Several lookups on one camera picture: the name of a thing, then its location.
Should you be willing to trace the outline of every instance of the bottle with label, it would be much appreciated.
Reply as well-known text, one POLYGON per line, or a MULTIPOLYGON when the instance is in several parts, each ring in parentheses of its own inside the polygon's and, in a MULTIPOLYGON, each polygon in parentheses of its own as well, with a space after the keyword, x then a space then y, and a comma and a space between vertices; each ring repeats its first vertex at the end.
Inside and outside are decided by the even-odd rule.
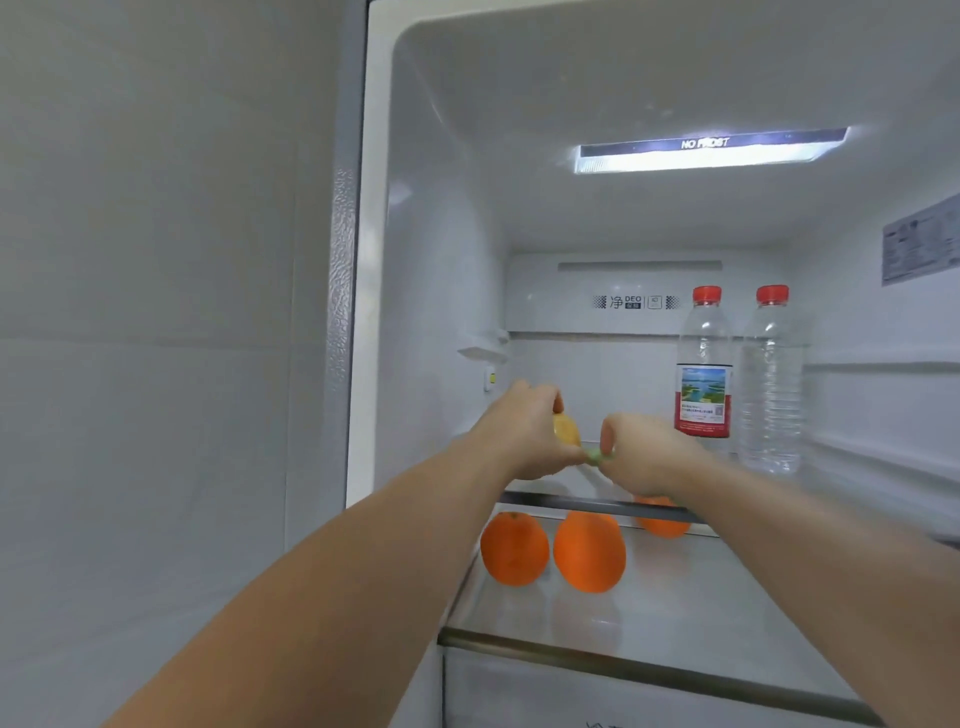
POLYGON ((804 423, 804 347, 787 309, 790 289, 764 285, 743 335, 736 421, 740 462, 751 470, 792 475, 800 467, 804 423))
POLYGON ((718 285, 693 289, 677 347, 674 426, 711 452, 729 457, 733 340, 718 285))

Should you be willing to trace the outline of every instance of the water bottle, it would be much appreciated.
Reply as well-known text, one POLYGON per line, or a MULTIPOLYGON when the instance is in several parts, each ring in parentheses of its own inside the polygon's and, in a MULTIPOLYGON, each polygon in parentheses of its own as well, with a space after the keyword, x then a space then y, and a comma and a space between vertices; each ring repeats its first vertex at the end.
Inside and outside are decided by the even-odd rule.
POLYGON ((733 341, 718 285, 693 289, 677 346, 674 426, 722 457, 730 455, 733 341))
POLYGON ((744 333, 737 380, 737 449, 751 470, 790 475, 800 467, 804 348, 787 311, 790 289, 764 285, 744 333))

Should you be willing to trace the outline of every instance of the bottle label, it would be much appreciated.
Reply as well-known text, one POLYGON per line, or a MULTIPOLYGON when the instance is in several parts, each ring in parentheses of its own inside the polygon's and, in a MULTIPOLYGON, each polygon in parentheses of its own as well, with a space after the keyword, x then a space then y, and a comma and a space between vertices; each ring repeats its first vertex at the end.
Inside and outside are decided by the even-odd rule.
POLYGON ((697 437, 730 437, 732 366, 678 364, 674 423, 697 437))

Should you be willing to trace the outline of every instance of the hand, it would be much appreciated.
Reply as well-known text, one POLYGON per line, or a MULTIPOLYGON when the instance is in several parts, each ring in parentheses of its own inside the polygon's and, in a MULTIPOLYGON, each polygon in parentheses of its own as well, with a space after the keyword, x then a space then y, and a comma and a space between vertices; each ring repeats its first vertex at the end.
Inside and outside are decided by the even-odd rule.
POLYGON ((553 413, 564 411, 560 390, 515 381, 473 426, 468 438, 502 459, 511 480, 536 480, 587 462, 583 448, 565 445, 553 433, 553 413))
POLYGON ((603 422, 600 451, 613 454, 600 472, 635 496, 683 500, 719 462, 689 435, 657 417, 619 413, 603 422))

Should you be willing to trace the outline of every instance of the orange fruit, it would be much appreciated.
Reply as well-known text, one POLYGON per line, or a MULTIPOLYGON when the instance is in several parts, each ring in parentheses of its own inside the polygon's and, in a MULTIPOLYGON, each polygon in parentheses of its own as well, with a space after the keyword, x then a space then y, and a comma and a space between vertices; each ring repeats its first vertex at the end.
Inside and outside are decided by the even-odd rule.
POLYGON ((525 513, 494 516, 480 537, 480 555, 490 576, 508 587, 525 587, 550 561, 550 542, 543 527, 525 513))
MULTIPOLYGON (((667 496, 650 496, 650 497, 641 497, 634 496, 634 500, 637 503, 647 503, 648 505, 677 505, 667 496)), ((635 518, 634 521, 637 524, 646 528, 654 536, 661 536, 664 539, 675 539, 678 536, 683 536, 688 530, 690 530, 689 523, 683 523, 680 521, 664 521, 663 519, 642 519, 635 518)))
POLYGON ((562 443, 577 447, 581 445, 580 430, 577 428, 577 424, 573 422, 573 418, 563 412, 558 412, 553 416, 553 433, 560 438, 562 443))
POLYGON ((570 586, 601 594, 623 576, 627 546, 613 516, 572 511, 553 537, 553 560, 570 586))

